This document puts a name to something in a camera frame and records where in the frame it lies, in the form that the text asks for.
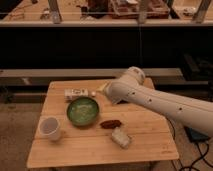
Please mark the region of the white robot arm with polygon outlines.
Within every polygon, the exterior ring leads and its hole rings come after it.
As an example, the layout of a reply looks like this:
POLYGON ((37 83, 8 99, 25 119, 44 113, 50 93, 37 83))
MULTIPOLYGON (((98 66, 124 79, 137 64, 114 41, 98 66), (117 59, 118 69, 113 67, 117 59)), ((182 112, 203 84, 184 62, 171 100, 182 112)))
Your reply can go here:
POLYGON ((143 70, 132 66, 119 78, 101 85, 98 91, 112 104, 124 100, 213 137, 213 102, 147 88, 144 81, 143 70))

